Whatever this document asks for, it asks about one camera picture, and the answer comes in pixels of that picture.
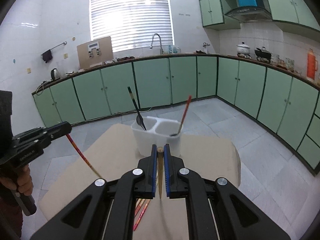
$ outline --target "white pot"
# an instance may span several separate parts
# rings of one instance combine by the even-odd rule
[[[244,42],[242,44],[237,45],[237,52],[241,54],[250,54],[250,47]]]

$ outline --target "tiled floor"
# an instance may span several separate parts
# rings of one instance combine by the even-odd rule
[[[180,120],[184,106],[151,110],[143,116]],[[136,114],[128,114],[74,127],[71,136],[85,151],[111,125],[131,125]],[[320,209],[320,177],[313,177],[277,139],[255,122],[217,98],[192,102],[183,132],[229,138],[241,158],[240,190],[284,229],[299,239]],[[55,140],[30,165],[36,203],[65,168],[78,158],[67,138]],[[24,217],[23,237],[29,239],[44,223],[42,212]]]

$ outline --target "orange thermos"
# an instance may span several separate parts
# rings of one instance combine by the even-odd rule
[[[318,70],[318,61],[316,60],[316,56],[313,53],[313,50],[310,49],[308,52],[307,79],[310,81],[314,81],[317,70]]]

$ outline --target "metal screw cap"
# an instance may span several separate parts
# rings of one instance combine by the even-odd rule
[[[105,181],[104,179],[97,179],[94,184],[97,186],[97,187],[101,187],[105,184]]]
[[[187,168],[181,168],[181,169],[179,170],[179,172],[180,172],[180,174],[182,174],[182,175],[187,175],[190,171],[189,171],[189,169],[187,169]]]
[[[224,186],[228,183],[227,179],[225,179],[225,178],[219,178],[217,182],[219,185],[222,185],[222,186]]]
[[[132,171],[132,173],[133,173],[134,175],[141,175],[141,174],[143,173],[143,170],[142,170],[142,169],[134,169],[134,170]]]

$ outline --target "range hood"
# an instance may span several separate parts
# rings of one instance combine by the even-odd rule
[[[272,21],[271,13],[258,6],[242,6],[227,12],[225,16],[238,20],[241,23]]]

